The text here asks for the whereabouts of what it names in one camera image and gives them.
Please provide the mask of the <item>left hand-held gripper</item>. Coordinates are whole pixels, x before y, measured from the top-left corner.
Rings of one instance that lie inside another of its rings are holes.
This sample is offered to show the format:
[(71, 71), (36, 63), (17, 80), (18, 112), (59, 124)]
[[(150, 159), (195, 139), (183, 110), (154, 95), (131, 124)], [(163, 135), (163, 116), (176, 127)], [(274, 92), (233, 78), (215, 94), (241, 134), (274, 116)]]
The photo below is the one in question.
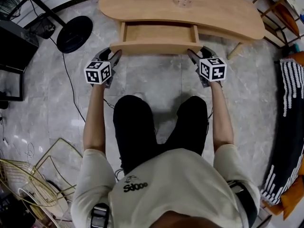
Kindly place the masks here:
[(116, 51), (112, 57), (110, 57), (111, 53), (110, 48), (106, 47), (95, 55), (94, 59), (97, 61), (87, 63), (84, 68), (84, 75), (88, 84), (92, 86), (104, 85), (106, 88), (110, 88), (115, 73), (112, 68), (118, 64), (122, 56), (122, 50)]

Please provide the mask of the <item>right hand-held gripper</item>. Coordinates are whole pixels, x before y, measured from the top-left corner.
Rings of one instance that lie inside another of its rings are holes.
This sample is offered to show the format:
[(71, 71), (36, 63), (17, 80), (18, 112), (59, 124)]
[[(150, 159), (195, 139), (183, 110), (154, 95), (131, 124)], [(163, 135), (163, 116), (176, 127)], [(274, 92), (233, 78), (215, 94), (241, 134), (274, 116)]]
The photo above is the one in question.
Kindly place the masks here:
[(209, 87), (210, 82), (221, 82), (226, 79), (227, 64), (225, 60), (210, 48), (204, 46), (200, 50), (202, 58), (191, 49), (187, 50), (188, 57), (194, 65), (198, 67), (196, 70), (199, 75), (200, 82), (203, 88)]

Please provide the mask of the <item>wooden drawer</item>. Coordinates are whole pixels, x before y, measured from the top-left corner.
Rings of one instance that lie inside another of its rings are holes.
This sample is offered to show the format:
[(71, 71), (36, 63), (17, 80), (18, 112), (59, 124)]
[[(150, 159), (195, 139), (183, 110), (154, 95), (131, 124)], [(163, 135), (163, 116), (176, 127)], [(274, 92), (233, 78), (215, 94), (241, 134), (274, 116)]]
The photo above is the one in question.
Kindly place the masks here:
[(110, 45), (125, 55), (185, 55), (202, 47), (196, 25), (161, 21), (123, 22), (119, 41)]

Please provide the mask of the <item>person's right forearm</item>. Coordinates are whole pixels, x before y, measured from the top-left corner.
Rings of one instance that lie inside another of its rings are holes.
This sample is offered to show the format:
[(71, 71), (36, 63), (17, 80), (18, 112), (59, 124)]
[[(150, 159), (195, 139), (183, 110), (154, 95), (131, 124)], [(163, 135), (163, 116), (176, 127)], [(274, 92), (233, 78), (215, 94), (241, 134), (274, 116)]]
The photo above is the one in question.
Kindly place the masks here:
[(222, 86), (218, 82), (209, 83), (213, 106), (213, 147), (216, 152), (222, 145), (234, 144), (234, 133)]

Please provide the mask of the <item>person's left forearm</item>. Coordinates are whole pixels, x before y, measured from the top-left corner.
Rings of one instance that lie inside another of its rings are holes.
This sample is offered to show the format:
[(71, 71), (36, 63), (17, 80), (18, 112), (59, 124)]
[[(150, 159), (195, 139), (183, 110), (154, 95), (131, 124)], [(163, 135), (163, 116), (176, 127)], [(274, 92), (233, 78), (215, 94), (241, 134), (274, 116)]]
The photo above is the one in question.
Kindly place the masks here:
[(85, 120), (84, 150), (95, 149), (105, 154), (104, 85), (93, 86)]

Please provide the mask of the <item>light wooden desk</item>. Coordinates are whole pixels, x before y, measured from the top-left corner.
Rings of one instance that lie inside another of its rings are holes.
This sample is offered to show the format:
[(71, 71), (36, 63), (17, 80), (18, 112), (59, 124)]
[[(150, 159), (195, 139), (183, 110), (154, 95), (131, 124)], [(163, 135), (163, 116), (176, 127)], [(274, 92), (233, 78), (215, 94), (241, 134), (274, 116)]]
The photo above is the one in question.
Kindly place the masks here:
[(190, 8), (172, 0), (99, 0), (99, 9), (119, 22), (161, 21), (196, 25), (199, 36), (211, 35), (251, 43), (265, 35), (259, 12), (251, 0), (193, 0)]

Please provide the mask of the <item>black standing fan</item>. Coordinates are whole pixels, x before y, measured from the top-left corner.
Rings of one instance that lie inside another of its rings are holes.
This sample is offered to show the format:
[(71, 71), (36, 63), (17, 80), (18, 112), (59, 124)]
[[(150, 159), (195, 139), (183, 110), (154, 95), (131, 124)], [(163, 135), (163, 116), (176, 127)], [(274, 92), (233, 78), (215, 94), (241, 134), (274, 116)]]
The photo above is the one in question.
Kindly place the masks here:
[[(90, 37), (93, 22), (89, 17), (78, 16), (65, 23), (41, 0), (30, 1), (37, 4), (45, 12), (45, 15), (62, 26), (56, 41), (56, 46), (61, 53), (68, 54), (78, 50)], [(19, 0), (0, 0), (0, 20), (10, 21), (18, 17), (14, 13), (18, 9), (19, 3)]]

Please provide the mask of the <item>black mesh bin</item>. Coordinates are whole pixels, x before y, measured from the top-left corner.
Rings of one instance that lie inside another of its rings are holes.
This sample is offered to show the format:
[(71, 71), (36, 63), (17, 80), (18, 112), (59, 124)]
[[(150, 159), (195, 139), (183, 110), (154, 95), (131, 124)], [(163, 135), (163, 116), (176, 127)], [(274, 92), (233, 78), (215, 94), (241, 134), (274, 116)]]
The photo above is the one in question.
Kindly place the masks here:
[(56, 26), (45, 17), (38, 17), (38, 20), (29, 27), (29, 31), (43, 39), (49, 39), (55, 32)]

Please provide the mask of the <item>person's black trousers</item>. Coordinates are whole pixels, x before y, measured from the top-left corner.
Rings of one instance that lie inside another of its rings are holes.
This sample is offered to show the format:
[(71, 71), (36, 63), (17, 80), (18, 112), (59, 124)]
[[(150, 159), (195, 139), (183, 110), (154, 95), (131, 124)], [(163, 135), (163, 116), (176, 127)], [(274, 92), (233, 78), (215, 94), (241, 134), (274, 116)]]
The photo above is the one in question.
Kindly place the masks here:
[(125, 174), (170, 150), (186, 149), (202, 155), (209, 127), (206, 102), (191, 96), (177, 110), (177, 122), (164, 144), (158, 144), (150, 106), (141, 98), (126, 95), (114, 107), (115, 137)]

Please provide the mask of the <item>flat orange cushion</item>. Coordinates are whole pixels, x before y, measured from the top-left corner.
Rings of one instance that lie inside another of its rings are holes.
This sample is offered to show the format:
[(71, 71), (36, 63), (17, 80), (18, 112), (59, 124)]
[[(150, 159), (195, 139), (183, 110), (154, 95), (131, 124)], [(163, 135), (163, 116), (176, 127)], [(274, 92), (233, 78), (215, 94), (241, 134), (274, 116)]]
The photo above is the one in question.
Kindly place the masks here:
[(275, 7), (276, 11), (283, 19), (285, 26), (289, 28), (297, 37), (299, 36), (299, 28), (290, 11), (281, 3)]

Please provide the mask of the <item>person's cream t-shirt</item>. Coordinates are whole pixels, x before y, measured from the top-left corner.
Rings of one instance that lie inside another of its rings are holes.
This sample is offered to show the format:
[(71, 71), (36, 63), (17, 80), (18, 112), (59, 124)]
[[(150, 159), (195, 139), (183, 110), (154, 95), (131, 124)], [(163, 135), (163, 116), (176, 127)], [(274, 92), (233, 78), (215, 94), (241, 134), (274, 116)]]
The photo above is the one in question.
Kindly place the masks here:
[(214, 163), (186, 149), (164, 152), (120, 181), (103, 152), (88, 149), (73, 195), (72, 221), (90, 228), (97, 204), (109, 207), (110, 228), (149, 228), (164, 213), (206, 218), (222, 228), (251, 228), (260, 193), (232, 144), (222, 145)]

